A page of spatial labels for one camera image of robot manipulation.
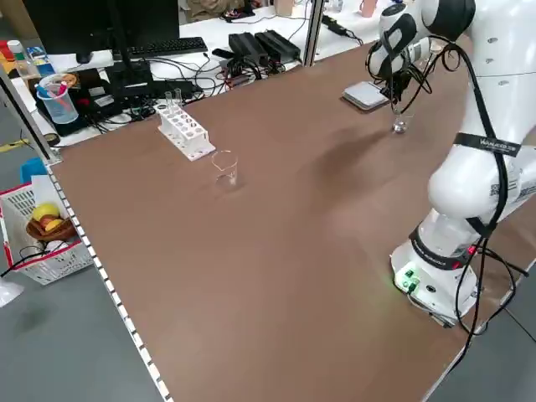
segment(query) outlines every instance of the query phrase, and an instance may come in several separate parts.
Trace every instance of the white basket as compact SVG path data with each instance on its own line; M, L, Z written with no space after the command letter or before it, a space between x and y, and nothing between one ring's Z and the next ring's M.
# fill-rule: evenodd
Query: white basket
M19 260L18 252L38 241L26 233L26 224L35 207L32 184L27 183L0 193L0 224L8 266ZM42 285L79 271L92 263L90 253L80 240L44 257L30 260L14 269Z

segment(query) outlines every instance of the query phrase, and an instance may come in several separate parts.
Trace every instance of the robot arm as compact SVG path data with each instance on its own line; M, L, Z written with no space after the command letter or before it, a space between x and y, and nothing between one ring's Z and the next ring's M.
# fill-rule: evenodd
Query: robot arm
M416 0L391 6L380 19L380 41L371 49L368 68L374 78L390 80L404 70L407 48L431 34L454 41L465 32L473 43L471 65L481 106L485 104L495 137L518 148L536 127L534 20L536 2L526 0ZM466 314L478 293L471 267L464 269L465 277L460 272L482 237L470 220L492 221L499 205L499 169L495 154L482 147L490 140L489 130L473 85L468 86L459 132L480 137L481 146L451 148L429 181L433 209L391 255L395 285L450 323ZM508 199L500 219L536 193L536 148L520 147L503 160Z
M474 13L474 0L417 0L410 5L387 7L379 20L379 41L370 57L370 72L388 79L409 62L427 55L430 34L456 40L467 29ZM420 49L412 52L415 46Z

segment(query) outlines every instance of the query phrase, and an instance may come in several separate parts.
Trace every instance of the test tube rack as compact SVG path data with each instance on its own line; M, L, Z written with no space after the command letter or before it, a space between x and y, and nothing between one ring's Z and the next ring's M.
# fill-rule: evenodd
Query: test tube rack
M162 120L158 130L190 161L197 161L216 149L209 133L179 106L155 106Z

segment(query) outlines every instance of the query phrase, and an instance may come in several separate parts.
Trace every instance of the keyboard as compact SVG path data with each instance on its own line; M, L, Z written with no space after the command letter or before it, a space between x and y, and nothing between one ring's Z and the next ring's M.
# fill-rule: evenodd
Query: keyboard
M128 54L133 59L167 56L170 54L202 53L208 50L201 37L170 39L154 44L144 44L143 46L131 46L127 49ZM121 55L114 52L114 60L121 60Z

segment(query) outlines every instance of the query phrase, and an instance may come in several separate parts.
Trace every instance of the brown table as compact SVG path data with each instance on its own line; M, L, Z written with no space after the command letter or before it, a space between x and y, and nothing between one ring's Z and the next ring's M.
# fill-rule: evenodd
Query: brown table
M438 69L397 137L388 108L339 100L368 78L367 50L188 107L240 156L234 193L153 118L65 149L54 167L176 401L416 401L461 349L463 332L395 289L389 253L430 210L466 73ZM493 238L520 265L536 251L533 212ZM493 302L507 282L487 272Z

